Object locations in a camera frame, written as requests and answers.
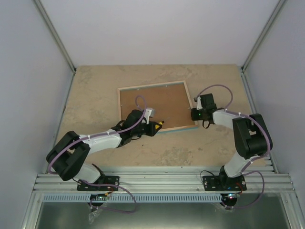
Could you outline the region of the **yellow handled screwdriver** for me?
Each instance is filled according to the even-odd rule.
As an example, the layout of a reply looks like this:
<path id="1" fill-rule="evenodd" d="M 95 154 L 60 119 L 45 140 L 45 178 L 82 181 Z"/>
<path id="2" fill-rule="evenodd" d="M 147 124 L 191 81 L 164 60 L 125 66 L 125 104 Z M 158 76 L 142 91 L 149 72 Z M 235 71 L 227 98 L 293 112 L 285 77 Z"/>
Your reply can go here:
<path id="1" fill-rule="evenodd" d="M 169 117 L 167 117 L 167 118 L 165 118 L 164 120 L 162 120 L 162 121 L 156 123 L 156 125 L 155 125 L 155 130 L 156 130 L 156 131 L 161 130 L 162 127 L 163 127 L 163 125 L 164 125 L 164 123 L 165 123 L 165 121 L 167 121 L 168 119 L 169 119 Z"/>

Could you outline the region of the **blue wooden picture frame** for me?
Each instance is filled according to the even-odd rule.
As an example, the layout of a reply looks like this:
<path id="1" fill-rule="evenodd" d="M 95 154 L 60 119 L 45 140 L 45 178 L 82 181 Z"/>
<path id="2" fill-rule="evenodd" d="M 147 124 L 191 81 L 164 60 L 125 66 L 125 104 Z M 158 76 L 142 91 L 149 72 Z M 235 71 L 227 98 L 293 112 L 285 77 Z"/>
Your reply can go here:
<path id="1" fill-rule="evenodd" d="M 196 129 L 198 124 L 191 119 L 193 103 L 186 81 L 154 83 L 118 89 L 119 119 L 124 120 L 132 110 L 137 109 L 136 96 L 141 95 L 138 104 L 155 110 L 151 121 L 164 121 L 161 132 Z"/>

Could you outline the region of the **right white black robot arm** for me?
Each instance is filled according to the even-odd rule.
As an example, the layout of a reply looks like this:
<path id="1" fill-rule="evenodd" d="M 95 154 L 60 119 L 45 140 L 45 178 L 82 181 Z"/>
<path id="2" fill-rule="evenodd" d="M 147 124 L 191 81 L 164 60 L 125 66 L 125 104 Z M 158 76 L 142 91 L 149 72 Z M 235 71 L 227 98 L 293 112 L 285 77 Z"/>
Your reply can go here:
<path id="1" fill-rule="evenodd" d="M 269 153 L 273 147 L 270 134 L 261 114 L 245 115 L 217 108 L 212 94 L 194 98 L 197 106 L 191 109 L 193 121 L 221 125 L 233 130 L 236 152 L 221 167 L 217 176 L 202 176 L 205 190 L 246 190 L 243 172 L 255 160 Z"/>

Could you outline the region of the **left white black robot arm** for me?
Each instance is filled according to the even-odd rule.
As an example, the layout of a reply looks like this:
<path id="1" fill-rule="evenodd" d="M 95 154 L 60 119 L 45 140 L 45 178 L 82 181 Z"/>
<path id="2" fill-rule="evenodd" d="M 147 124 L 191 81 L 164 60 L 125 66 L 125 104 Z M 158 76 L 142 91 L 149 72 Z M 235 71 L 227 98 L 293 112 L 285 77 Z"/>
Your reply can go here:
<path id="1" fill-rule="evenodd" d="M 125 120 L 119 121 L 109 130 L 93 135 L 78 135 L 67 132 L 47 154 L 49 172 L 56 173 L 63 181 L 78 179 L 88 182 L 93 190 L 104 186 L 104 173 L 95 164 L 86 164 L 87 156 L 105 150 L 122 147 L 143 135 L 155 136 L 164 121 L 150 121 L 154 110 L 147 108 L 132 110 Z"/>

